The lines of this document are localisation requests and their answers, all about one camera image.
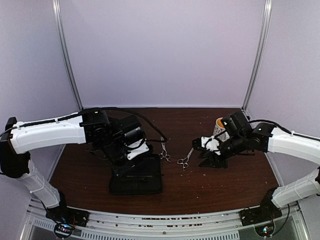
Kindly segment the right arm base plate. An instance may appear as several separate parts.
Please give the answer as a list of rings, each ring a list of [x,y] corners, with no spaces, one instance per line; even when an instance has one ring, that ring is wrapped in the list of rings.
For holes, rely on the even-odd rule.
[[[278,208],[254,207],[245,208],[239,212],[241,224],[243,226],[255,225],[263,222],[270,222],[282,216],[282,211]]]

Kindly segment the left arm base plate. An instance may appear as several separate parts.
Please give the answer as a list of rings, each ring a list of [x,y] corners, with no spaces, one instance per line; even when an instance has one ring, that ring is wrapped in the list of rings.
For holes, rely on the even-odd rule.
[[[66,206],[58,206],[54,208],[45,208],[46,217],[55,223],[68,224],[77,227],[86,227],[90,213],[85,210],[79,210]]]

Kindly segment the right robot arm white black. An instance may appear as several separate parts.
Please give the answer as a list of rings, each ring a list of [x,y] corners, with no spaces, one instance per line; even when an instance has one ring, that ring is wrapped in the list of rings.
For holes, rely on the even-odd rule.
[[[248,120],[243,111],[236,111],[221,119],[225,141],[220,133],[202,136],[192,141],[192,147],[201,152],[200,167],[226,168],[226,160],[244,151],[260,151],[293,156],[315,164],[320,163],[319,138],[298,134],[270,120]],[[259,220],[268,220],[275,212],[292,202],[320,193],[320,170],[285,186],[270,189],[256,210]]]

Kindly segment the silver scissors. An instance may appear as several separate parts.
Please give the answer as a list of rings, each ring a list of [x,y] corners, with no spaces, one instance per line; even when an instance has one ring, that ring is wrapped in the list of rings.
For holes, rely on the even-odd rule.
[[[177,164],[181,166],[182,170],[185,171],[189,167],[189,160],[194,152],[194,148],[192,147],[186,157],[180,158],[177,160]]]
[[[167,152],[166,142],[165,142],[165,139],[162,136],[160,137],[160,144],[161,144],[161,153],[159,153],[159,158],[161,160],[166,160],[168,163],[170,163],[171,162],[171,156]]]

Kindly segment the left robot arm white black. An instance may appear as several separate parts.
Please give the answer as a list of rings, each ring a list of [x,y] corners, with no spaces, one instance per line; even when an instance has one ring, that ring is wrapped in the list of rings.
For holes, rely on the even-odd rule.
[[[104,110],[87,109],[70,115],[23,122],[9,118],[0,135],[0,170],[21,181],[61,222],[72,218],[62,192],[37,170],[31,150],[67,144],[90,144],[103,152],[114,172],[123,174],[135,158],[152,151],[135,115],[109,118]]]

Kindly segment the black zip tool case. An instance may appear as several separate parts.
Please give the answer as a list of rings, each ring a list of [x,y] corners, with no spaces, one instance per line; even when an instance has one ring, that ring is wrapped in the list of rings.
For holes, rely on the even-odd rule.
[[[138,156],[111,167],[109,193],[115,196],[152,195],[163,191],[161,160],[157,154]]]

